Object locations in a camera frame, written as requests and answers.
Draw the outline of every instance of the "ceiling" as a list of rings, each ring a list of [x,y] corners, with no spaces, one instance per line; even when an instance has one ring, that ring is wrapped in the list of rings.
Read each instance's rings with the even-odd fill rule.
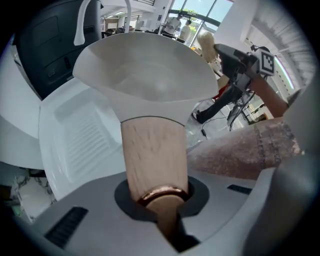
[[[101,9],[101,16],[111,16],[119,12],[127,12],[127,5],[125,0],[102,0],[103,8]],[[152,5],[145,4],[136,0],[131,0],[131,11],[135,13],[153,13],[156,8]]]
[[[269,48],[280,60],[295,89],[308,85],[316,72],[317,61],[303,32],[286,10],[277,3],[260,1],[246,42]],[[288,94],[292,94],[295,90],[285,79],[286,74],[279,65],[276,71],[278,72],[274,79],[282,82]]]

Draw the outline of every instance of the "black cable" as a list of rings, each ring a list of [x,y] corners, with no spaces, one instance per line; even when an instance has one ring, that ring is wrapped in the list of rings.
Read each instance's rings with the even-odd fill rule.
[[[217,120],[217,119],[227,119],[224,114],[223,114],[223,116],[224,116],[224,117],[218,117],[218,118],[215,118],[215,119],[210,119],[210,120],[206,121],[206,122],[202,125],[202,127],[201,127],[201,133],[202,133],[202,135],[203,135],[207,140],[208,140],[207,133],[206,133],[206,131],[204,130],[205,124],[207,124],[207,123],[209,123],[209,122],[211,122],[211,121],[213,121],[213,120]]]
[[[221,112],[221,114],[224,116],[225,119],[228,119],[224,113],[222,113],[221,109],[219,110],[219,112]]]
[[[225,119],[225,118],[226,118],[226,117],[218,117],[218,118],[215,118],[215,119],[210,119],[210,120],[206,121],[206,122],[202,125],[201,130],[204,129],[205,124],[210,123],[211,121],[214,121],[214,120],[217,120],[217,119]]]
[[[232,122],[230,123],[230,128],[229,128],[229,132],[231,132],[232,130],[232,126],[234,124],[234,121],[237,119],[237,117],[240,115],[241,111],[245,108],[245,106],[249,103],[249,101],[251,101],[251,99],[256,95],[256,93],[254,92],[250,98],[246,101],[245,104],[242,104],[241,108],[238,110],[238,112],[235,114],[235,117],[233,118]]]
[[[251,48],[252,51],[255,51],[255,52],[256,52],[258,49],[262,49],[262,50],[264,50],[264,51],[266,51],[266,52],[271,53],[270,50],[269,50],[267,47],[265,47],[265,46],[256,46],[256,45],[252,44],[250,48]]]

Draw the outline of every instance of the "window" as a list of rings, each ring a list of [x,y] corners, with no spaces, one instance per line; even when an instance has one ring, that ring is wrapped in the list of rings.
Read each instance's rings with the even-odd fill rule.
[[[169,18],[169,17],[177,17],[177,16],[178,16],[177,14],[169,13],[168,18]],[[188,18],[185,18],[185,17],[183,17],[182,19],[180,19],[180,21],[181,21],[180,30],[186,25],[187,20],[188,20]],[[196,18],[191,18],[190,35],[189,35],[189,37],[187,38],[187,40],[185,40],[185,41],[186,41],[185,44],[186,44],[187,46],[190,45],[192,39],[194,38],[194,36],[195,36],[195,34],[196,34],[196,31],[197,31],[198,28],[200,27],[200,25],[201,25],[201,20],[196,19]],[[176,31],[176,32],[174,33],[174,36],[175,36],[175,37],[180,36],[180,32],[181,32],[181,31]]]
[[[125,19],[124,19],[124,26],[126,26],[127,19],[128,19],[128,17],[125,17]],[[140,21],[140,19],[141,19],[141,15],[131,16],[130,26],[132,26],[132,29],[134,29],[134,28],[136,27],[136,23],[137,23],[138,21]]]
[[[184,5],[185,0],[175,0],[171,9],[173,10],[181,10],[182,6]]]
[[[187,0],[183,10],[207,16],[215,0]]]
[[[213,37],[215,37],[215,32],[217,31],[217,29],[218,29],[217,26],[212,25],[210,23],[204,22],[202,28],[200,29],[200,31],[198,33],[198,35],[202,35],[202,34],[204,34],[206,32],[210,32],[213,35]],[[196,48],[201,48],[197,39],[194,40],[192,46],[194,46]]]
[[[228,11],[230,10],[233,2],[229,0],[216,0],[208,17],[218,22],[222,22]]]
[[[106,31],[105,29],[105,18],[100,18],[100,29],[101,31]]]

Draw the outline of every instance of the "person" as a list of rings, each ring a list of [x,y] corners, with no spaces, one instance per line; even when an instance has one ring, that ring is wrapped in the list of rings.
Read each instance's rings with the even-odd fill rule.
[[[213,118],[224,106],[240,98],[243,92],[236,86],[227,86],[223,93],[215,100],[214,104],[204,111],[192,113],[192,117],[200,124]]]
[[[180,19],[182,18],[181,14],[178,14],[177,17],[169,17],[166,20],[166,23],[164,25],[164,29],[162,31],[163,34],[168,34],[170,36],[174,36],[174,33],[176,30],[179,30],[181,27],[181,21]]]
[[[179,38],[183,41],[186,41],[190,35],[190,24],[191,24],[191,20],[188,19],[185,23],[185,26],[181,29]]]
[[[252,80],[250,89],[262,99],[274,118],[201,142],[187,155],[188,169],[256,180],[262,170],[277,167],[285,159],[302,153],[283,119],[300,91],[288,98],[287,103],[260,75]]]

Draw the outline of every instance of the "white hook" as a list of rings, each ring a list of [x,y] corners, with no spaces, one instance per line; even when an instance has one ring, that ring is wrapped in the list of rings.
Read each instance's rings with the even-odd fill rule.
[[[126,8],[127,8],[127,18],[126,18],[124,33],[128,33],[130,28],[130,21],[131,21],[131,3],[130,3],[130,0],[124,0],[124,1],[126,3]]]
[[[79,8],[78,18],[76,21],[75,36],[73,40],[73,44],[75,46],[81,46],[86,41],[85,34],[84,34],[84,22],[85,22],[86,10],[90,1],[91,0],[83,0]]]

